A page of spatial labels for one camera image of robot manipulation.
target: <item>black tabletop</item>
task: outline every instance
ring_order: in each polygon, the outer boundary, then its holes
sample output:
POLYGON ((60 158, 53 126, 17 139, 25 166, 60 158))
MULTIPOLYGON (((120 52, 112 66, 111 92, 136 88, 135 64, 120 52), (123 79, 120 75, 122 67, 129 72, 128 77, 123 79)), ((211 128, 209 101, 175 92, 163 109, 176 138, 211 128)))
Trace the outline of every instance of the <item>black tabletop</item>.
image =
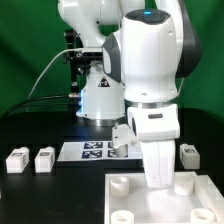
MULTIPOLYGON (((176 171, 184 171, 179 145, 194 144, 201 169, 224 192, 224 126, 197 109, 179 111, 176 171)), ((40 148, 53 146, 56 159, 65 141, 111 140, 110 127, 77 123, 67 112, 21 113, 0 121, 0 223, 71 224, 104 222, 106 173, 143 172, 140 160, 55 162, 51 173, 36 174, 34 158, 40 148), (5 159, 27 146, 30 162, 22 174, 7 174, 5 159)))

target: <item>green wall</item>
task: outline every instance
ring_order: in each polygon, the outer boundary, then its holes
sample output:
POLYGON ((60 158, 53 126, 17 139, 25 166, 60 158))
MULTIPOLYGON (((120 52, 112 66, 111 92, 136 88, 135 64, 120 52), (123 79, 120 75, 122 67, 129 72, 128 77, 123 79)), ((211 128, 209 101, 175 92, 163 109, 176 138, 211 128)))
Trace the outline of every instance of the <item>green wall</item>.
MULTIPOLYGON (((185 0, 185 4, 201 39, 203 56, 185 81, 179 105, 203 109, 224 123, 223 0, 185 0)), ((45 66, 58 52, 66 49, 63 32, 68 28, 58 15, 57 1, 1 2, 0 115, 26 99, 45 66)), ((69 68, 59 59, 38 85, 33 97, 66 94, 69 89, 69 68)))

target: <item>white block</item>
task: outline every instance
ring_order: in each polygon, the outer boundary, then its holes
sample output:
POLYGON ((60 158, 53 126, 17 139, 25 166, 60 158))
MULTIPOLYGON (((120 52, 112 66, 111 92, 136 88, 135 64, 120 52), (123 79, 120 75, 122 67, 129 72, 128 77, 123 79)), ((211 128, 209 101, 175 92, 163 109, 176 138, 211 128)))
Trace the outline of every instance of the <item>white block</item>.
POLYGON ((48 173, 51 172, 55 161, 54 148, 47 147, 40 149, 35 158, 35 170, 36 173, 48 173))
POLYGON ((193 145, 182 144, 180 146, 180 160, 185 169, 200 168, 200 155, 193 145))
POLYGON ((22 173, 29 162, 29 149, 14 149, 6 159, 7 173, 22 173))

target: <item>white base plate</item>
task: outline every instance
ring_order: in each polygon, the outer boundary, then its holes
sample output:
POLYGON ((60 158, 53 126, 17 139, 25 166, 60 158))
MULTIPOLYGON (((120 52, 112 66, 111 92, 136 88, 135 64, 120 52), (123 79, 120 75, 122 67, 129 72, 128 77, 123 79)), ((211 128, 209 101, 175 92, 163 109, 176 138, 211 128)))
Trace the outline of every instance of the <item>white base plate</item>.
POLYGON ((194 172, 175 173, 192 175, 195 180, 194 193, 179 196, 171 187, 165 190, 147 188, 145 175, 107 174, 105 183, 105 224, 110 223, 111 214, 128 210, 134 214, 135 223, 190 223, 190 212, 195 208, 206 208, 216 216, 214 223, 224 223, 224 198, 208 176, 197 176, 194 172), (116 198, 110 194, 110 178, 129 178, 129 195, 116 198))

